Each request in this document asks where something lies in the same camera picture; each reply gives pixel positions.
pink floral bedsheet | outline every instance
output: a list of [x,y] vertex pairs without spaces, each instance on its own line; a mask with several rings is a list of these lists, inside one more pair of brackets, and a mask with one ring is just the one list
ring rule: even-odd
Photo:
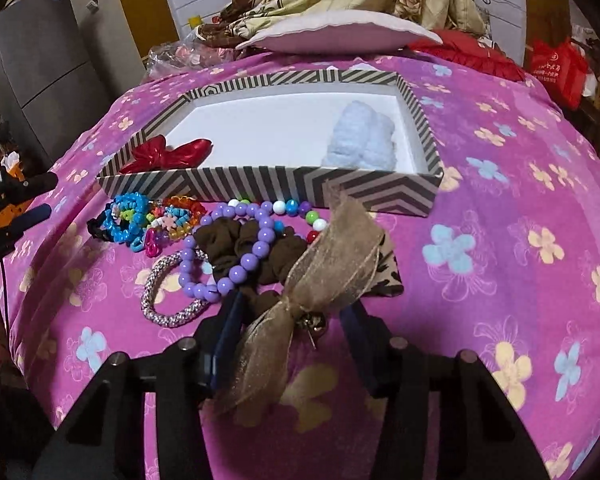
[[[445,164],[427,219],[374,215],[396,244],[406,290],[368,298],[366,307],[427,351],[475,349],[552,478],[578,468],[600,434],[600,161],[535,79],[516,84],[435,58],[262,54],[150,83],[116,101],[54,166],[58,188],[43,197],[52,217],[6,259],[11,349],[55,424],[110,353],[160,352],[197,325],[169,330],[145,320],[139,296],[152,261],[88,235],[86,221],[107,203],[94,183],[107,157],[196,86],[361,63],[410,82]],[[302,221],[293,223],[305,232]],[[168,277],[158,309],[182,308],[179,288],[177,275]],[[313,352],[306,341],[295,343],[288,387],[264,418],[203,410],[216,479],[368,477],[383,405],[362,388],[337,320],[319,345]],[[158,478],[154,411],[148,396],[151,480]]]

red bow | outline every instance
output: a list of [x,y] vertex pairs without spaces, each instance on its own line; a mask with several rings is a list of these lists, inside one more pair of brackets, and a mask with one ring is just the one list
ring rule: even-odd
[[149,139],[131,150],[136,159],[120,170],[121,174],[140,173],[151,170],[176,170],[195,168],[211,153],[212,144],[208,139],[196,139],[175,150],[167,151],[167,139],[162,135]]

box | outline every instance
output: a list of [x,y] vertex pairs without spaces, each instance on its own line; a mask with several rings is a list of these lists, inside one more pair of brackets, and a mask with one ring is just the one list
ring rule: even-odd
[[[397,171],[322,168],[344,107],[370,104],[394,120]],[[214,148],[198,168],[118,174],[131,150],[162,134],[172,148],[197,138]],[[196,88],[155,116],[106,163],[97,181],[109,197],[140,192],[155,200],[187,195],[308,200],[325,207],[328,181],[369,211],[427,216],[443,171],[419,101],[394,72],[303,70],[248,76]]]

light blue fluffy towel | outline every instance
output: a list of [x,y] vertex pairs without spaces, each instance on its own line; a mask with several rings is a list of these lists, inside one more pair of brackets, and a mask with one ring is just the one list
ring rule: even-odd
[[395,147],[391,140],[394,122],[360,101],[342,112],[322,165],[328,168],[395,170]]

red plastic bag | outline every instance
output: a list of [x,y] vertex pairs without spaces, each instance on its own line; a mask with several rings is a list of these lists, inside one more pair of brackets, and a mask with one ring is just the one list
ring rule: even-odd
[[580,53],[565,40],[552,48],[536,40],[531,57],[531,73],[546,88],[560,106],[575,110],[580,104],[589,65]]

